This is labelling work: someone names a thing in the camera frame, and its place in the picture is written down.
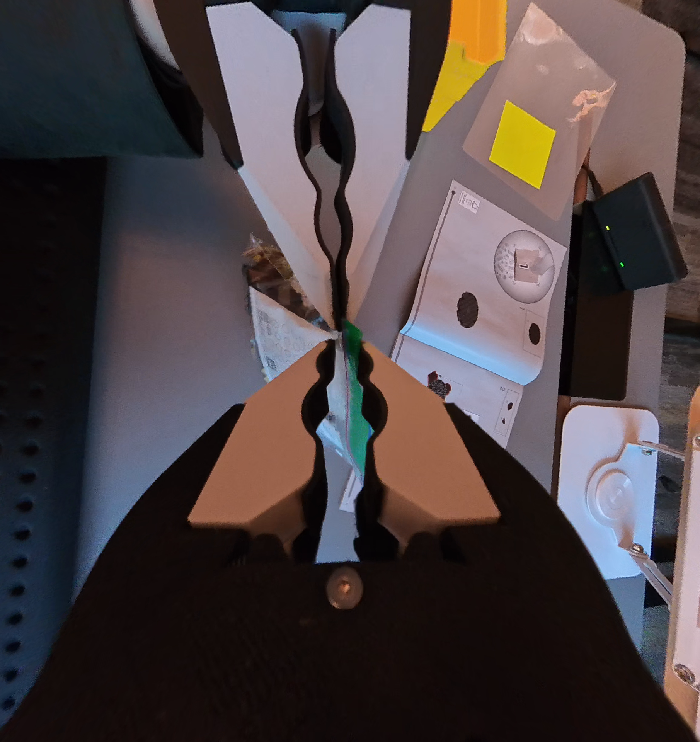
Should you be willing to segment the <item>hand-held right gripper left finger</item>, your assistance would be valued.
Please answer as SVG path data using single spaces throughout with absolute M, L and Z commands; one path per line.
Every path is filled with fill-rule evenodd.
M 275 536 L 298 562 L 314 562 L 327 509 L 324 447 L 336 343 L 326 340 L 246 400 L 189 524 Z

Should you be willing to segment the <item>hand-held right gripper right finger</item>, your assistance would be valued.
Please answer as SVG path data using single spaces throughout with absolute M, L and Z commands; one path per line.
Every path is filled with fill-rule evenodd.
M 366 342 L 357 378 L 371 428 L 354 506 L 359 560 L 395 560 L 420 533 L 498 523 L 501 513 L 441 398 Z

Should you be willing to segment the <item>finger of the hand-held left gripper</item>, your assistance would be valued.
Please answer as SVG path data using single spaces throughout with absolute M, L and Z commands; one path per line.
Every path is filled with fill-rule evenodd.
M 238 172 L 308 300 L 336 329 L 334 260 L 301 149 L 308 91 L 300 39 L 252 2 L 211 6 L 206 17 L 242 155 Z
M 369 5 L 330 36 L 325 114 L 339 139 L 336 297 L 356 323 L 409 171 L 410 10 Z

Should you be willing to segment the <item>clear zip bag green seal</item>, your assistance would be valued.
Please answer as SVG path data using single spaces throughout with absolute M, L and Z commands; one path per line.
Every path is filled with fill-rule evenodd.
M 361 482 L 367 442 L 373 432 L 363 415 L 363 388 L 358 379 L 363 334 L 348 321 L 344 321 L 341 330 L 330 330 L 321 315 L 309 323 L 332 332 L 334 339 L 330 340 L 336 341 L 334 376 L 327 386 L 328 412 L 318 426 L 318 434 L 351 465 Z

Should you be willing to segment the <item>pile of small toy bricks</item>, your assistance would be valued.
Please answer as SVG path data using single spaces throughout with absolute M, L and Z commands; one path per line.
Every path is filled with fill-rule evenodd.
M 250 288 L 299 318 L 309 322 L 320 318 L 278 246 L 251 234 L 242 258 L 242 271 Z

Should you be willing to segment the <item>yellow plastic bin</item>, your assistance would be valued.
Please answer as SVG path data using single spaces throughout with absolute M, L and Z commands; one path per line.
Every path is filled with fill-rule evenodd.
M 506 54 L 506 1 L 453 1 L 448 41 L 422 131 L 428 133 Z

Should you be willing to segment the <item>clear plastic sleeve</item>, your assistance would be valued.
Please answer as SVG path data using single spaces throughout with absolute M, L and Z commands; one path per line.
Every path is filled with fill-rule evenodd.
M 615 87 L 615 80 L 548 14 L 531 3 L 463 150 L 548 218 L 558 220 L 572 205 L 577 174 Z M 540 189 L 489 162 L 506 100 L 556 130 Z

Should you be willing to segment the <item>yellow sticky note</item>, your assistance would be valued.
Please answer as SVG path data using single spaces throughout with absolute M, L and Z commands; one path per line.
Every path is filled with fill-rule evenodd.
M 489 162 L 527 185 L 540 189 L 555 138 L 554 128 L 506 100 Z

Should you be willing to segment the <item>open instruction booklet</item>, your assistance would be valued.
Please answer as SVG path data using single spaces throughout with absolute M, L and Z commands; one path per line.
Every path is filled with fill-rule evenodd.
M 392 362 L 503 450 L 547 355 L 567 248 L 452 181 Z

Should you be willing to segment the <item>white document stand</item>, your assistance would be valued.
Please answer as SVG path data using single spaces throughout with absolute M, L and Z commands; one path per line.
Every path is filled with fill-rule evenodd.
M 684 465 L 673 580 L 650 556 L 659 456 Z M 643 577 L 670 608 L 664 690 L 700 740 L 700 385 L 684 450 L 648 410 L 581 404 L 561 433 L 559 507 L 605 580 Z

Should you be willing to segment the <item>black box with green lights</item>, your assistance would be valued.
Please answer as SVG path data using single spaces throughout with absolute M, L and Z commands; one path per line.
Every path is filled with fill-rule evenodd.
M 676 283 L 688 274 L 652 172 L 586 200 L 580 272 L 589 291 L 609 296 Z

